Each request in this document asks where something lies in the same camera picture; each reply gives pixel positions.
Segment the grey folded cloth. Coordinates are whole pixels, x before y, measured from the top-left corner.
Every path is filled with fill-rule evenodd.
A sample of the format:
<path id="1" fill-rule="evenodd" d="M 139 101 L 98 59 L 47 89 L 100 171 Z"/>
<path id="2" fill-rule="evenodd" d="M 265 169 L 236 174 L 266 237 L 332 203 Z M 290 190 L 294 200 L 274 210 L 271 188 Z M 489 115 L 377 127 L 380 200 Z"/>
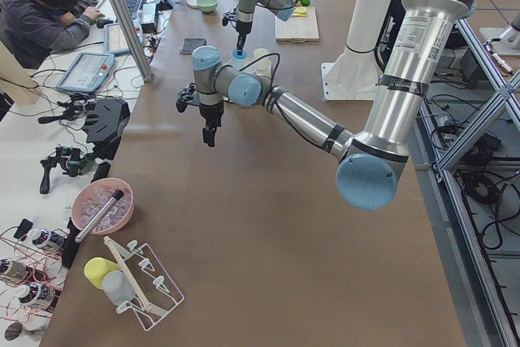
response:
<path id="1" fill-rule="evenodd" d="M 191 54 L 195 49 L 205 45 L 205 38 L 186 37 L 183 41 L 183 45 L 180 48 L 180 53 Z"/>

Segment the yellow cup on rack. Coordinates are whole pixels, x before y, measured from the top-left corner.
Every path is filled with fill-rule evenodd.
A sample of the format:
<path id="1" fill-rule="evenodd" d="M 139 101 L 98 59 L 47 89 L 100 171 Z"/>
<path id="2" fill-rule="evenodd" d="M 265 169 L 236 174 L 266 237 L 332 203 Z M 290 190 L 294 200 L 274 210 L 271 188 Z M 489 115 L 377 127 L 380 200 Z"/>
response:
<path id="1" fill-rule="evenodd" d="M 98 289 L 102 289 L 102 281 L 106 274 L 119 271 L 119 266 L 106 258 L 91 258 L 84 266 L 84 276 Z"/>

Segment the yellow plastic knife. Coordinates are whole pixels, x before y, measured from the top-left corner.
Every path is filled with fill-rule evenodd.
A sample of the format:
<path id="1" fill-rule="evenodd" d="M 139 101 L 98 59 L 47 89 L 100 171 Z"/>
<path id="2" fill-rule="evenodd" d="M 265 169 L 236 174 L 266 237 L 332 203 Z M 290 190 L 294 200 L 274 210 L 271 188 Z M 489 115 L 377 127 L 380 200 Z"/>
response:
<path id="1" fill-rule="evenodd" d="M 304 10 L 303 12 L 293 12 L 291 15 L 292 18 L 304 18 L 306 16 L 307 16 L 306 10 Z"/>

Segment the blue cup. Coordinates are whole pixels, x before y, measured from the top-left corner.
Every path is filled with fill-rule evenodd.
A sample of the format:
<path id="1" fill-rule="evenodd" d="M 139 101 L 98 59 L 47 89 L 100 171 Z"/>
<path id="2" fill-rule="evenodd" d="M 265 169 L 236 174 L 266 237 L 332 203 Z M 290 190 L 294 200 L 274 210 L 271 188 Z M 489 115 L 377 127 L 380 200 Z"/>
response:
<path id="1" fill-rule="evenodd" d="M 237 70 L 242 70 L 246 66 L 247 60 L 247 52 L 245 50 L 239 51 L 234 49 L 232 51 L 232 56 L 230 60 L 230 64 Z"/>

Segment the aluminium frame post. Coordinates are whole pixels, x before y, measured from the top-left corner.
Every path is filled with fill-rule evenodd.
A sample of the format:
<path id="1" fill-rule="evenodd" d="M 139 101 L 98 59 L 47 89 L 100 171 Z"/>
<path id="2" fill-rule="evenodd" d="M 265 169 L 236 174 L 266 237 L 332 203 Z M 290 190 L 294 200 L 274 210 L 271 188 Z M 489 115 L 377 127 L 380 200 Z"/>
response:
<path id="1" fill-rule="evenodd" d="M 149 82 L 153 78 L 148 59 L 146 58 L 141 43 L 138 40 L 136 29 L 126 7 L 124 0 L 109 0 L 117 16 L 119 25 L 128 44 L 131 55 L 137 65 L 144 82 Z"/>

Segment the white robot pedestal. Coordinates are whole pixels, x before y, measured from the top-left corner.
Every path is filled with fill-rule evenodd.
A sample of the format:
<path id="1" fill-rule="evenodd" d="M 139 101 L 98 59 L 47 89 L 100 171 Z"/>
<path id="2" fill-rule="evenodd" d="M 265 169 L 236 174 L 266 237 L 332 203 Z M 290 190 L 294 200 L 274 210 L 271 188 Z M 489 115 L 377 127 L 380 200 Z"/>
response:
<path id="1" fill-rule="evenodd" d="M 374 50 L 392 0 L 356 0 L 344 52 L 322 64 L 324 97 L 328 100 L 372 100 L 379 87 Z"/>

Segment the cream cup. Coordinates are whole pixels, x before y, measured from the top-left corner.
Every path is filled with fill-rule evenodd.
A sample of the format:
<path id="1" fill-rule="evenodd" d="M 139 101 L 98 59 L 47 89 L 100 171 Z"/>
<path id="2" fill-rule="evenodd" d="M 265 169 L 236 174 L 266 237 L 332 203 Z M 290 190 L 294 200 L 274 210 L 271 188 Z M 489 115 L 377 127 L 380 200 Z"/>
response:
<path id="1" fill-rule="evenodd" d="M 268 57 L 269 50 L 263 47 L 257 48 L 253 51 L 253 59 L 256 60 L 254 64 L 254 73 L 262 76 L 271 75 L 271 61 Z"/>

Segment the green bowl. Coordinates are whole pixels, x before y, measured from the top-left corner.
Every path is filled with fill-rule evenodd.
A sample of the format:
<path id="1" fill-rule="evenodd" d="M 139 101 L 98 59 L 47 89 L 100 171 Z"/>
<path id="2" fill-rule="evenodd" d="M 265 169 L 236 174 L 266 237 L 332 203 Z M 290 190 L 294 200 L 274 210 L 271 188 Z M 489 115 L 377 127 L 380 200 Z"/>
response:
<path id="1" fill-rule="evenodd" d="M 219 0 L 196 0 L 197 8 L 203 13 L 216 11 Z"/>

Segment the cream rabbit tray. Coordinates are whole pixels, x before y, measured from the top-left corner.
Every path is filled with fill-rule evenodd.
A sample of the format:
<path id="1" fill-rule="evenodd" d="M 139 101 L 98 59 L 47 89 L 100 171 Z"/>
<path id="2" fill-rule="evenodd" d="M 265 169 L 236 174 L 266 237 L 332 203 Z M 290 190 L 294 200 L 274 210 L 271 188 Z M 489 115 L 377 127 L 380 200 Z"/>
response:
<path id="1" fill-rule="evenodd" d="M 245 67 L 244 72 L 254 74 L 257 76 L 271 76 L 271 60 L 269 58 L 262 59 L 253 65 L 250 65 L 254 61 L 253 58 L 247 59 L 235 59 L 230 58 L 229 63 L 236 69 Z"/>

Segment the grey cup on rack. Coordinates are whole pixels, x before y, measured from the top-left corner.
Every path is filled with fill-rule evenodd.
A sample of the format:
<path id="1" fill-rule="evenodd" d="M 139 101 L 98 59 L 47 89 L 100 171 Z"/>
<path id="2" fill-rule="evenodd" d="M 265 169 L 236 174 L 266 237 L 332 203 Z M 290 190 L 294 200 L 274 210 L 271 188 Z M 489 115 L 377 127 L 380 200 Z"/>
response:
<path id="1" fill-rule="evenodd" d="M 102 280 L 102 290 L 116 306 L 131 301 L 136 293 L 122 271 L 111 271 Z"/>

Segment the blue teach pendant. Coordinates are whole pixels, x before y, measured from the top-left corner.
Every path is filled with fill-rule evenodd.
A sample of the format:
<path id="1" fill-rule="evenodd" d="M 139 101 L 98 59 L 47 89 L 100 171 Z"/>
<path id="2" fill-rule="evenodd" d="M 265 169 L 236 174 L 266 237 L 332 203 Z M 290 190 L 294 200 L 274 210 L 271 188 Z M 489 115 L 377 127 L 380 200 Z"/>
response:
<path id="1" fill-rule="evenodd" d="M 140 46 L 143 47 L 145 38 L 141 28 L 141 24 L 138 20 L 133 20 L 132 23 Z M 130 53 L 128 43 L 119 23 L 106 24 L 103 28 L 103 31 L 103 52 L 105 54 L 113 54 L 114 56 L 119 56 L 122 54 Z"/>
<path id="2" fill-rule="evenodd" d="M 114 64 L 113 54 L 80 53 L 55 88 L 64 92 L 92 93 L 102 86 Z"/>

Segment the seated person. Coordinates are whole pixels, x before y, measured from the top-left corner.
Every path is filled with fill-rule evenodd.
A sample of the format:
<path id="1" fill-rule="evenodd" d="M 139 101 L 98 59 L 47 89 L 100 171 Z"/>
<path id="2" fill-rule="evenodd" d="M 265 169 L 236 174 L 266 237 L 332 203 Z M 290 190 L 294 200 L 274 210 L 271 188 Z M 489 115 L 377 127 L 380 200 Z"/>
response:
<path id="1" fill-rule="evenodd" d="M 99 0 L 1 0 L 7 47 L 21 67 L 38 69 L 53 52 L 75 49 L 102 16 Z"/>

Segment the wooden stick on rack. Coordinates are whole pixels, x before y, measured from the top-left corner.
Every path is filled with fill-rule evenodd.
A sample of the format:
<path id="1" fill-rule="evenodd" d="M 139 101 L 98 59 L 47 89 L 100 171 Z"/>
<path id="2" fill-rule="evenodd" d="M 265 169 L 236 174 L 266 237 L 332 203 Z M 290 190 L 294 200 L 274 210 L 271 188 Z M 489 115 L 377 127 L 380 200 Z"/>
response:
<path id="1" fill-rule="evenodd" d="M 124 259 L 120 255 L 120 253 L 118 251 L 118 247 L 116 246 L 116 242 L 113 241 L 109 236 L 105 236 L 103 238 L 103 240 L 104 240 L 104 244 L 108 247 L 109 251 L 112 253 L 113 257 L 115 258 L 115 261 L 117 262 L 117 264 L 119 266 L 119 269 L 125 274 L 130 285 L 132 286 L 133 290 L 135 291 L 137 297 L 141 301 L 143 309 L 146 312 L 151 312 L 153 309 L 152 303 L 147 299 L 147 297 L 143 293 L 140 285 L 137 283 L 133 274 L 131 273 L 128 266 L 126 265 Z"/>

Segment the wooden cutting board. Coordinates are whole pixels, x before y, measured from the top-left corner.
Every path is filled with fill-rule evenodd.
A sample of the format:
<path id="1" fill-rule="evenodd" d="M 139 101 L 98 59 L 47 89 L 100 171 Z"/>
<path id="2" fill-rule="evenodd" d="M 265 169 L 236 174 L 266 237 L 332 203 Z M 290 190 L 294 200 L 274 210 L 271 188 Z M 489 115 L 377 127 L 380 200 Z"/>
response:
<path id="1" fill-rule="evenodd" d="M 275 39 L 285 42 L 315 42 L 319 41 L 319 28 L 315 8 L 305 7 L 307 16 L 292 18 L 287 21 L 275 19 Z"/>

